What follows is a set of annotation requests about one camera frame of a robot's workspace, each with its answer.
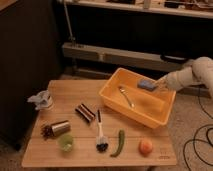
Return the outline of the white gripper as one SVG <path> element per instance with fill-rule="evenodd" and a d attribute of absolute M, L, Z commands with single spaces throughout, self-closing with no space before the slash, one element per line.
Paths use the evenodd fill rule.
<path fill-rule="evenodd" d="M 156 91 L 166 92 L 168 89 L 179 91 L 185 87 L 190 86 L 193 83 L 193 73 L 191 70 L 181 70 L 171 72 L 168 75 L 165 75 L 154 82 L 156 85 Z"/>

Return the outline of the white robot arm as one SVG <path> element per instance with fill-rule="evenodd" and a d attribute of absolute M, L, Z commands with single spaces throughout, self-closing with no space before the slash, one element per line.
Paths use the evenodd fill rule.
<path fill-rule="evenodd" d="M 164 75 L 154 84 L 161 90 L 173 91 L 204 84 L 213 98 L 213 59 L 209 57 L 197 58 L 189 66 Z"/>

